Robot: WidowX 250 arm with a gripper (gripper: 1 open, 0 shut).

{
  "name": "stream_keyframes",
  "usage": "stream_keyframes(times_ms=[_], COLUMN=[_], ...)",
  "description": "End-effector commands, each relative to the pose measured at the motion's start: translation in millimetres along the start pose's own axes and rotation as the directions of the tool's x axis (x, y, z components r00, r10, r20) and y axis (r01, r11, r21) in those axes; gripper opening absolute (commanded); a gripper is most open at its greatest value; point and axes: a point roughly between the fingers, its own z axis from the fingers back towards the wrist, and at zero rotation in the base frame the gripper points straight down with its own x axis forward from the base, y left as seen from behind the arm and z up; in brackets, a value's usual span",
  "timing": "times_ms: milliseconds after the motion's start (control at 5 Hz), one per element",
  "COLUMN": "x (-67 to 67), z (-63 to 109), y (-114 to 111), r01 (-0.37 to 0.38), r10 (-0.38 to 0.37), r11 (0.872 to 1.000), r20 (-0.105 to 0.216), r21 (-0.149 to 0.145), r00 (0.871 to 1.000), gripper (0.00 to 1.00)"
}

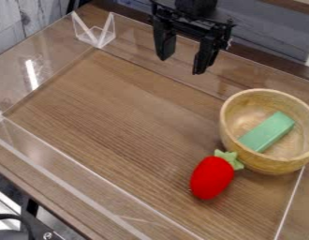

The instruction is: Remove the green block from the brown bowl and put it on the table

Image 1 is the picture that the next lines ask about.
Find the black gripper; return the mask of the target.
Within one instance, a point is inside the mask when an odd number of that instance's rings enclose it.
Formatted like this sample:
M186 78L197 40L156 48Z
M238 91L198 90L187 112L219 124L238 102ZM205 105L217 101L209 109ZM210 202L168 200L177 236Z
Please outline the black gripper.
M202 74L214 64L219 49L230 46L233 18L217 8L217 0L150 0L154 16L154 48L161 61L173 54L176 31L199 38L198 52L194 58L193 74Z

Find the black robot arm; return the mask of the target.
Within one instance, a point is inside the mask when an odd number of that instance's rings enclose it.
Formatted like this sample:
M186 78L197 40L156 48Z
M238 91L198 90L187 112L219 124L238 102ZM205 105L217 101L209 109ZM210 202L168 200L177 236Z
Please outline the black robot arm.
M150 0L154 28L154 50L161 61L176 51L177 35L199 42L194 57L193 74L202 74L221 50L227 50L234 20L217 12L217 0Z

